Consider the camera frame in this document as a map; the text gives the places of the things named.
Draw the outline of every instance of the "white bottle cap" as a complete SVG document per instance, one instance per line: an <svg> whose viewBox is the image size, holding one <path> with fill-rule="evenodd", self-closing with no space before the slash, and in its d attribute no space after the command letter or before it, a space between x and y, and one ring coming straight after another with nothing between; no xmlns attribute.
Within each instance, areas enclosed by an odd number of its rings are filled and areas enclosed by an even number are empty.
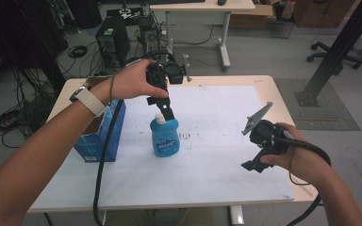
<svg viewBox="0 0 362 226"><path fill-rule="evenodd" d="M162 114L157 113L156 122L157 122L157 124L164 124L164 123L166 123L166 120L164 120L164 116Z"/></svg>

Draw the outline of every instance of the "person's right hand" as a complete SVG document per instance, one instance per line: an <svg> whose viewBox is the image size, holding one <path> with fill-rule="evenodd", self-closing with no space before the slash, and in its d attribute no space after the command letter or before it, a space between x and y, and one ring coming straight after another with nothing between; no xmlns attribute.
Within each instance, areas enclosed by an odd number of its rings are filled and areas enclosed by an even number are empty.
<svg viewBox="0 0 362 226"><path fill-rule="evenodd" d="M278 122L277 125L285 127L295 139L306 141L295 126L281 122ZM263 155L260 162L289 170L292 174L313 186L320 183L322 176L332 170L316 153L293 145L289 145L286 153Z"/></svg>

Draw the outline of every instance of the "black pole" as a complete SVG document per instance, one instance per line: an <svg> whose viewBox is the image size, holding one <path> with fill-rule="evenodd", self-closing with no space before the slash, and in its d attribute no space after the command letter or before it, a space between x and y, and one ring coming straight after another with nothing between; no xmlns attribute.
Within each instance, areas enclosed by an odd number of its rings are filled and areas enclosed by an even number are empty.
<svg viewBox="0 0 362 226"><path fill-rule="evenodd" d="M317 106L316 98L321 89L325 86L333 71L350 49L362 35L362 0L354 11L354 14L345 24L342 31L337 36L330 51L321 62L319 68L314 73L304 90L295 92L296 99L300 106Z"/></svg>

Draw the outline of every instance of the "right arm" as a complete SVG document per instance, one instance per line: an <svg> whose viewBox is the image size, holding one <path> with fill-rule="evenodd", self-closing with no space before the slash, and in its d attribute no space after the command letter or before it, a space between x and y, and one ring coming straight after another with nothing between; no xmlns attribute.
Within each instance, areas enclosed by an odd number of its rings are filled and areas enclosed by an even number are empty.
<svg viewBox="0 0 362 226"><path fill-rule="evenodd" d="M277 124L287 128L296 139L305 141L295 126L285 123ZM292 152L294 154L291 169L289 169ZM319 191L329 225L362 225L362 213L354 200L352 191L316 153L289 145L286 153L264 155L260 161L291 170L295 176L313 185Z"/></svg>

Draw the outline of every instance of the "smartwatch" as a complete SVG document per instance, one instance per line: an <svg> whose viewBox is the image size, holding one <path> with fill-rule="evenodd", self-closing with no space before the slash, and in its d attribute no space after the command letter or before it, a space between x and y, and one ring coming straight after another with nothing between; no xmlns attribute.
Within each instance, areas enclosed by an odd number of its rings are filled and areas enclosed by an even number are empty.
<svg viewBox="0 0 362 226"><path fill-rule="evenodd" d="M90 92L90 89L90 84L86 83L82 85L73 93L73 95L70 97L70 101L80 101L93 113L93 115L95 115L95 118L97 118L105 112L106 106Z"/></svg>

